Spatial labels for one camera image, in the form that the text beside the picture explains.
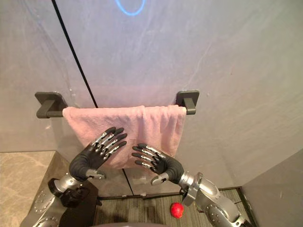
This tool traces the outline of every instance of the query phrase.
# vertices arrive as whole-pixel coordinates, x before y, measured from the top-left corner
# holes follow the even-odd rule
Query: red apple
[[[181,203],[175,202],[170,206],[170,213],[175,218],[181,218],[184,211],[184,207]]]

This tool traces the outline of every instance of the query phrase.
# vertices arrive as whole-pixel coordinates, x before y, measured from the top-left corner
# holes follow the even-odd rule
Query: robot finger
[[[151,180],[151,184],[152,185],[158,185],[158,184],[161,184],[161,183],[163,183],[164,181],[167,181],[167,180],[169,180],[169,175],[166,172],[164,172],[164,173],[160,174],[159,176],[154,177]]]
[[[88,169],[86,171],[86,177],[97,178],[97,179],[105,179],[106,176],[103,172],[95,169]]]
[[[135,160],[135,163],[136,163],[137,165],[139,165],[139,166],[143,166],[143,167],[145,167],[145,168],[147,168],[147,169],[151,169],[153,172],[156,171],[156,169],[155,169],[153,166],[151,166],[150,164],[147,164],[147,163],[145,163],[145,162],[143,162],[143,161]]]
[[[116,146],[112,147],[111,149],[109,149],[107,153],[104,155],[103,160],[106,161],[107,159],[109,159],[109,157],[111,157],[114,153],[116,153],[117,150],[123,147],[126,143],[127,143],[126,141],[123,141],[117,144]]]
[[[101,154],[110,150],[117,142],[123,140],[126,137],[127,137],[127,133],[121,134],[117,137],[113,137],[112,140],[110,140],[106,144],[104,144],[104,147],[102,148]]]
[[[119,128],[115,131],[111,131],[108,135],[106,135],[98,144],[97,146],[97,152],[103,150],[103,147],[116,135],[122,133],[124,128]]]
[[[132,156],[141,158],[141,159],[143,159],[143,160],[145,160],[145,161],[148,161],[148,162],[152,162],[152,161],[153,161],[151,158],[146,157],[146,156],[144,156],[144,155],[141,155],[141,154],[139,154],[139,153],[132,153]]]
[[[149,146],[145,143],[139,143],[138,147],[140,147],[142,149],[145,149],[145,150],[148,150],[148,151],[151,151],[155,155],[158,154],[160,157],[165,158],[165,155],[160,150],[158,150],[156,148],[153,148],[153,147],[151,147],[151,146]]]
[[[144,154],[146,154],[146,155],[148,155],[148,156],[150,156],[150,157],[155,156],[154,153],[152,153],[151,151],[148,151],[147,149],[144,149],[144,148],[133,147],[133,150],[135,150],[135,151],[140,151],[140,152],[142,152],[142,153],[144,153]]]
[[[115,133],[115,131],[116,131],[116,127],[111,127],[109,129],[106,129],[101,134],[101,136],[99,136],[98,138],[95,139],[95,141],[93,141],[93,144],[97,146],[100,143],[100,141],[104,139],[104,137],[106,137],[110,133]]]

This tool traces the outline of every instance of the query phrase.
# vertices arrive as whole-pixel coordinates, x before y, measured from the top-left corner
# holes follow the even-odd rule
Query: robotic arm
[[[126,141],[121,142],[127,137],[126,133],[121,134],[123,130],[107,129],[72,160],[70,173],[60,180],[51,179],[20,227],[58,227],[65,211],[77,207],[88,195],[89,189],[83,186],[84,182],[88,178],[105,178],[98,168],[126,144]]]
[[[252,225],[240,214],[237,206],[221,195],[218,188],[201,173],[196,176],[185,172],[182,165],[174,158],[147,144],[138,144],[133,150],[134,157],[139,158],[136,164],[151,169],[158,174],[151,180],[157,185],[169,180],[181,186],[182,204],[189,206],[195,201],[209,222],[215,227],[251,227]]]

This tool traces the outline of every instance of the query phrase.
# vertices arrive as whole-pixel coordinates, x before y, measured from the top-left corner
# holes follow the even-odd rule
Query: towel rack
[[[179,91],[176,104],[186,108],[186,115],[196,114],[196,104],[199,98],[199,91]]]
[[[41,104],[37,111],[38,118],[63,117],[62,110],[67,104],[59,92],[36,92],[35,97]],[[177,93],[176,104],[186,108],[186,114],[196,113],[199,91],[180,91]]]
[[[62,110],[67,104],[59,92],[36,92],[41,107],[37,111],[38,118],[63,117]]]

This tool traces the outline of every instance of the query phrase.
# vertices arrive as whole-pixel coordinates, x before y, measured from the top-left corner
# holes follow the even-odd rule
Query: black seam line
[[[127,180],[128,186],[129,186],[130,190],[132,191],[132,194],[134,195],[134,192],[133,192],[133,190],[132,190],[131,184],[130,184],[130,183],[129,183],[129,181],[128,181],[128,178],[127,178],[126,172],[125,172],[125,170],[124,170],[124,169],[122,169],[122,171],[123,171],[124,176],[125,176],[125,178],[126,178],[126,180]]]
[[[66,30],[66,28],[65,28],[64,22],[63,22],[63,20],[62,20],[60,11],[59,11],[58,6],[57,6],[57,3],[56,3],[56,0],[52,0],[52,3],[53,3],[53,7],[54,7],[54,9],[55,9],[55,11],[56,11],[57,17],[58,17],[58,19],[59,19],[59,22],[60,22],[60,24],[61,24],[62,30],[63,30],[63,32],[64,32],[64,34],[65,34],[65,38],[66,38],[66,40],[67,40],[67,42],[68,42],[68,45],[70,46],[71,52],[72,52],[72,54],[73,54],[73,56],[74,56],[74,59],[75,59],[75,61],[76,61],[76,63],[77,63],[78,69],[79,69],[79,71],[80,71],[80,73],[81,73],[81,75],[82,75],[82,78],[83,78],[83,80],[84,80],[84,83],[85,83],[85,85],[86,85],[86,87],[87,87],[87,89],[88,89],[88,91],[89,91],[90,97],[91,97],[91,99],[93,100],[93,103],[94,103],[95,107],[98,108],[98,105],[97,105],[97,103],[96,103],[96,100],[95,100],[95,98],[94,98],[94,96],[93,96],[93,93],[91,92],[91,89],[90,89],[90,87],[89,87],[89,84],[88,84],[88,82],[87,82],[87,80],[86,80],[86,77],[85,77],[85,75],[84,75],[84,72],[83,72],[83,70],[82,70],[82,67],[81,67],[81,65],[80,65],[80,62],[79,62],[79,60],[78,60],[77,54],[76,54],[76,52],[75,52],[75,50],[74,50],[74,48],[73,48],[73,46],[72,46],[72,44],[71,44],[71,39],[70,39],[70,37],[69,37],[69,35],[68,35],[68,33],[67,33],[67,30]]]

